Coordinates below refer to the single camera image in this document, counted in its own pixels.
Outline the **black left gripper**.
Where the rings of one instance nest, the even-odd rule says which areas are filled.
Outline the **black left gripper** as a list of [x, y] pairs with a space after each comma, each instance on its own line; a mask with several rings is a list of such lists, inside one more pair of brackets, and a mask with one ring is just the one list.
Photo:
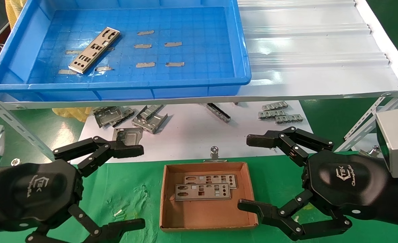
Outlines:
[[88, 232], [84, 243], [118, 243], [128, 231], [145, 228], [143, 218], [99, 227], [77, 205], [84, 190], [77, 169], [63, 160], [0, 169], [0, 231], [38, 227], [27, 243], [65, 243], [47, 236], [73, 216]]

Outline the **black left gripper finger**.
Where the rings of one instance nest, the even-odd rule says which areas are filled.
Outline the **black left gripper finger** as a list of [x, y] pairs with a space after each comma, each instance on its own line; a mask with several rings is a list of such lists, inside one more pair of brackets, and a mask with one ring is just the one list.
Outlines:
[[78, 164], [77, 170], [82, 177], [88, 177], [110, 158], [133, 158], [144, 154], [142, 145], [125, 145], [122, 141], [109, 141], [102, 137], [90, 137], [53, 151], [55, 159], [66, 162], [87, 156]]

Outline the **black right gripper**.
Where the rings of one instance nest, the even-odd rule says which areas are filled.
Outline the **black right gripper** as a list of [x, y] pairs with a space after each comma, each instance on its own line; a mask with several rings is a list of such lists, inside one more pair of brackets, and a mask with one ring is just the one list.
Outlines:
[[[255, 213], [261, 224], [279, 228], [293, 241], [343, 234], [352, 226], [344, 215], [361, 220], [377, 219], [379, 201], [391, 174], [383, 161], [359, 154], [331, 152], [334, 143], [308, 131], [289, 127], [247, 135], [251, 147], [279, 148], [299, 167], [307, 189], [282, 208], [256, 200], [238, 200], [238, 209]], [[301, 147], [318, 153], [309, 157]], [[311, 204], [330, 220], [300, 224], [292, 216]]]

